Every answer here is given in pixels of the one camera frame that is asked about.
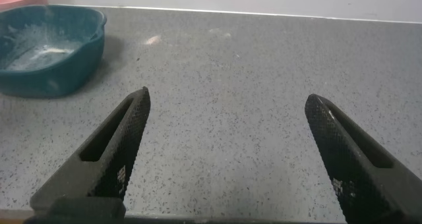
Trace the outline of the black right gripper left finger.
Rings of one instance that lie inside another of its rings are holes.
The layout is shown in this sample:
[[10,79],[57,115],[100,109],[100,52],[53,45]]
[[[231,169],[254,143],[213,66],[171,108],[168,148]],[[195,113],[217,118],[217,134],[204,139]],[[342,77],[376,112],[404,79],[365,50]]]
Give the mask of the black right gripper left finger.
[[30,199],[36,212],[60,198],[124,199],[150,112],[143,87],[129,94]]

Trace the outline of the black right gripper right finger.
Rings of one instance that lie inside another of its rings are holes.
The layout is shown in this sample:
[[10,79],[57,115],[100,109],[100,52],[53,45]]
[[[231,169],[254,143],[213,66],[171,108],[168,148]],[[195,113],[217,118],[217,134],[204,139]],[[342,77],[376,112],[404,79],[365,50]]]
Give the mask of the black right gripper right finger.
[[330,100],[305,114],[348,223],[420,223],[421,179]]

